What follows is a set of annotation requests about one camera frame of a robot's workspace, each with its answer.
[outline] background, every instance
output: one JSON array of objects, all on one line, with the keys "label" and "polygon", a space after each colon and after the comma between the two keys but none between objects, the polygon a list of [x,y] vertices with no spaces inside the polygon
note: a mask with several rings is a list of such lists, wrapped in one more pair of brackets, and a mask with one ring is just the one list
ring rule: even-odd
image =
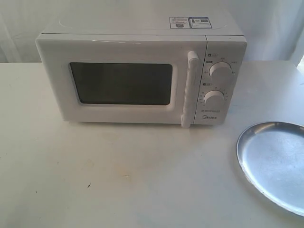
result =
[{"label": "background", "polygon": [[[35,39],[70,0],[0,0],[0,62],[39,62]],[[245,60],[304,54],[302,0],[222,0],[248,41]]]}]

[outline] metal tray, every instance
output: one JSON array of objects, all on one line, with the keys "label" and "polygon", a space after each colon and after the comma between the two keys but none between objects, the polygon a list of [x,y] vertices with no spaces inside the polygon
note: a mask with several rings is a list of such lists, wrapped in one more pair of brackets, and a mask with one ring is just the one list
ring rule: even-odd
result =
[{"label": "metal tray", "polygon": [[237,141],[237,159],[262,194],[304,216],[304,127],[283,122],[253,125]]}]

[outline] brand logo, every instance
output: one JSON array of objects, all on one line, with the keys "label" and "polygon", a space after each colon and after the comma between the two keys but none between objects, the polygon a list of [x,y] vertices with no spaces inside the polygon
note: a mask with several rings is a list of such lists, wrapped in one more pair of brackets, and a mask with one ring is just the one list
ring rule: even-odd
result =
[{"label": "brand logo", "polygon": [[215,116],[208,116],[208,115],[203,115],[203,119],[216,119]]}]

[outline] timer knob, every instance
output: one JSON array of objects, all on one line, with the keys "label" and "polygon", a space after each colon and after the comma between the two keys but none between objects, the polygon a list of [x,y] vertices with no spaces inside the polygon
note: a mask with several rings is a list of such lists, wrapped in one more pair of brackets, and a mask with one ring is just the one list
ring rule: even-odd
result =
[{"label": "timer knob", "polygon": [[225,62],[214,64],[209,71],[212,82],[215,84],[229,83],[233,78],[231,66]]},{"label": "timer knob", "polygon": [[208,108],[217,109],[224,105],[225,98],[221,91],[213,90],[206,93],[204,101]]}]

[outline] control panel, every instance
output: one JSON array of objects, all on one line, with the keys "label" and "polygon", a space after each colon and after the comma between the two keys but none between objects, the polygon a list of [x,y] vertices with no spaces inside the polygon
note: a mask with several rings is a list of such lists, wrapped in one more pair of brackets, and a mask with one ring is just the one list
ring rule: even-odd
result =
[{"label": "control panel", "polygon": [[194,124],[221,124],[247,47],[243,36],[206,36],[207,49]]}]

